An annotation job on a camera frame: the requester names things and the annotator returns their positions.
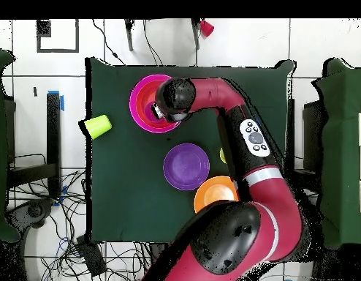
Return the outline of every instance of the orange plate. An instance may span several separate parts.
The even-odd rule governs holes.
[[[205,181],[196,192],[194,199],[195,212],[214,201],[228,200],[237,201],[237,193],[230,177],[215,176]]]

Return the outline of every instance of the floor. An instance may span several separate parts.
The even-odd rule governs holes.
[[[198,66],[229,65],[233,67],[273,67],[280,60],[297,62],[293,78],[295,99],[295,154],[296,166],[302,167],[303,157],[303,105],[317,100],[311,81],[322,74],[322,65],[330,57],[344,58],[353,67],[361,67],[361,20],[349,19],[207,19],[215,26],[213,33],[200,36]],[[106,35],[107,44],[126,64],[154,64],[143,31],[143,21],[137,20],[132,29],[134,51],[128,48],[123,20],[95,20]],[[41,39],[42,49],[75,48],[75,21],[52,20],[51,37]],[[79,20],[79,53],[37,53],[35,20],[0,20],[0,48],[11,50],[16,60],[3,72],[5,92],[17,103],[15,114],[16,155],[46,155],[45,97],[48,91],[58,90],[64,95],[61,112],[62,174],[68,185],[78,171],[81,177],[68,192],[83,196],[80,180],[86,169],[85,138],[77,122],[85,118],[85,57],[97,57],[109,64],[119,64],[106,48],[100,30],[92,20]],[[190,66],[195,64],[194,38],[189,19],[152,20],[146,24],[149,42],[160,55],[163,64]],[[16,166],[42,163],[40,156],[16,159]],[[29,198],[22,187],[10,192],[10,205],[18,206]],[[38,186],[35,191],[44,190]],[[64,201],[69,208],[70,199]],[[78,214],[72,218],[75,235],[86,229],[86,206],[73,205]],[[46,264],[52,264],[62,253],[62,242],[56,234],[65,232],[65,216],[60,206],[51,212],[40,229],[31,229],[26,242],[26,268],[28,281],[50,279]],[[130,280],[143,275],[133,243],[101,244],[101,251],[110,270],[124,271]],[[84,264],[75,264],[75,271],[83,273]],[[309,281],[312,264],[286,263],[271,269],[260,281]],[[77,281],[76,277],[54,276],[55,281]],[[79,276],[79,281],[124,281],[126,278],[111,271],[101,278],[90,274]]]

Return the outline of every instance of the yellow cup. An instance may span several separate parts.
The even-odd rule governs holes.
[[[99,137],[104,132],[107,132],[110,128],[112,128],[112,124],[106,115],[89,119],[85,121],[84,124],[92,139]]]
[[[224,150],[219,151],[219,158],[221,159],[222,162],[224,162],[226,164],[226,160],[224,159]]]

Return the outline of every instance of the red robot arm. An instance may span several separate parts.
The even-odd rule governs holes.
[[[257,263],[284,258],[300,240],[297,203],[243,95],[228,81],[173,78],[160,86],[153,111],[180,121],[205,108],[218,111],[224,155],[241,202],[221,201],[196,214],[193,228],[187,225],[142,281],[235,281]]]

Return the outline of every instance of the plastic cup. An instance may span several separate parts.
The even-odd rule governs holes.
[[[219,150],[219,158],[221,159],[222,162],[226,164],[226,160],[224,158],[224,150],[222,148],[221,150]]]
[[[209,37],[214,30],[214,26],[210,25],[205,20],[202,20],[202,22],[200,23],[200,30],[202,34],[204,34],[206,37]]]
[[[112,124],[106,115],[89,119],[85,121],[84,124],[92,139],[99,137],[112,128]]]

